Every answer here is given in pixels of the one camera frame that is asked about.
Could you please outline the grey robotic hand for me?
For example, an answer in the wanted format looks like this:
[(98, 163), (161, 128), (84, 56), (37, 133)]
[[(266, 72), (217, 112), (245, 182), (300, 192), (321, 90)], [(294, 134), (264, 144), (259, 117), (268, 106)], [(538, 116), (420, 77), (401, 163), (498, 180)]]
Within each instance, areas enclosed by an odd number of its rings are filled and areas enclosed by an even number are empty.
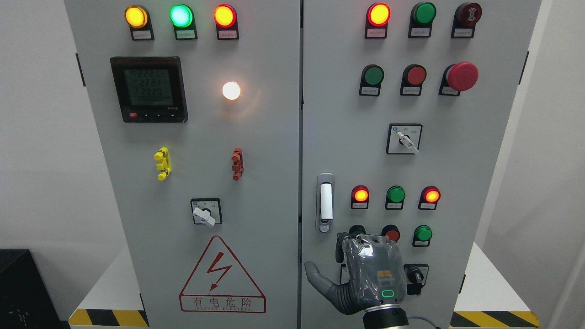
[(305, 266), (309, 283), (340, 313), (399, 305), (407, 295), (407, 277), (397, 243), (386, 236), (338, 233), (336, 261), (345, 263), (349, 281), (342, 285), (320, 274), (311, 261)]

